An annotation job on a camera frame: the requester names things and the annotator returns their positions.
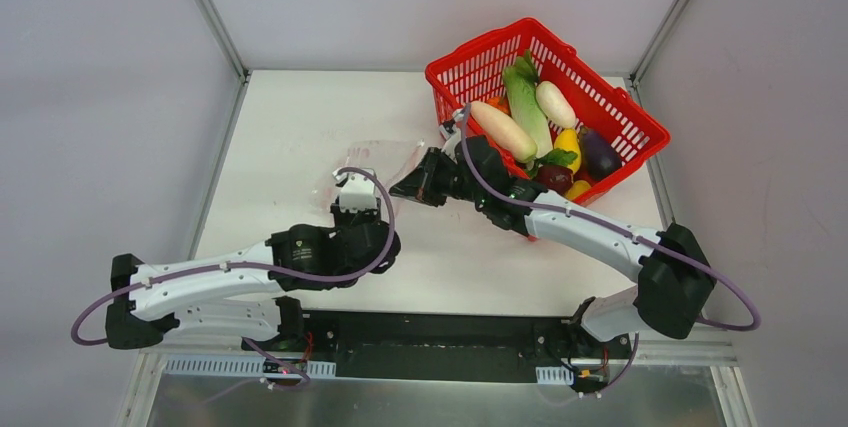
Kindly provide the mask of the clear pink-dotted zip bag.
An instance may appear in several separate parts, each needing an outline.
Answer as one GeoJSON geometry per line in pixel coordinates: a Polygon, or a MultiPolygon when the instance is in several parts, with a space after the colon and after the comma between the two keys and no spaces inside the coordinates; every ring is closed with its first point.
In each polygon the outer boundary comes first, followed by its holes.
{"type": "Polygon", "coordinates": [[[371,169],[389,189],[410,173],[426,151],[423,140],[365,140],[342,149],[330,161],[319,165],[311,203],[320,212],[327,211],[335,200],[337,188],[333,173],[341,167],[371,169]]]}

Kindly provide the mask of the green napa cabbage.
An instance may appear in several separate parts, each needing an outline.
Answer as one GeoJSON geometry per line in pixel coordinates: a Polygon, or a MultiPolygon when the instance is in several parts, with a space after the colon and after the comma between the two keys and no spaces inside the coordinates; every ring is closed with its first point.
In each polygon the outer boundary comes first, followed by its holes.
{"type": "Polygon", "coordinates": [[[535,157],[545,156],[553,144],[548,119],[536,99],[540,77],[530,50],[502,70],[502,81],[513,120],[535,142],[535,157]]]}

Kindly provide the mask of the dark purple eggplant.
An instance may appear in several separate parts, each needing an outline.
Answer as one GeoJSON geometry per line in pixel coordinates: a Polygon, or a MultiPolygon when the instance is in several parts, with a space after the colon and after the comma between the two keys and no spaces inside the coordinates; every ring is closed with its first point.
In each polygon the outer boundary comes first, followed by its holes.
{"type": "Polygon", "coordinates": [[[595,130],[582,126],[578,141],[585,170],[592,180],[604,180],[623,166],[616,150],[595,130]]]}

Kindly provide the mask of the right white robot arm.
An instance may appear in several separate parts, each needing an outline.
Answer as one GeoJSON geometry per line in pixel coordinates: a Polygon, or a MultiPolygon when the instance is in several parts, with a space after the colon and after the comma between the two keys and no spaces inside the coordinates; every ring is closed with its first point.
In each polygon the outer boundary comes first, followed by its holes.
{"type": "Polygon", "coordinates": [[[390,193],[432,207],[448,199],[471,202],[503,230],[568,246],[631,280],[633,287],[589,298],[578,308],[567,340],[583,357],[624,333],[653,330],[671,339],[687,338],[715,287],[690,229],[672,223],[655,231],[601,216],[510,174],[482,136],[458,144],[452,154],[428,149],[390,193]]]}

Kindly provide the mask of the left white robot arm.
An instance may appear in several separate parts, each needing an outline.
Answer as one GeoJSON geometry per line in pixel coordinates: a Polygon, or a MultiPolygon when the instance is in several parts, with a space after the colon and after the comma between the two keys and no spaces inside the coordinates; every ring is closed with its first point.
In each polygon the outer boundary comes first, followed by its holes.
{"type": "Polygon", "coordinates": [[[105,317],[106,343],[136,350],[178,336],[244,337],[281,351],[305,337],[289,291],[353,286],[394,263],[401,240],[378,200],[366,210],[331,207],[330,227],[296,224],[232,253],[146,264],[126,253],[113,258],[105,317]]]}

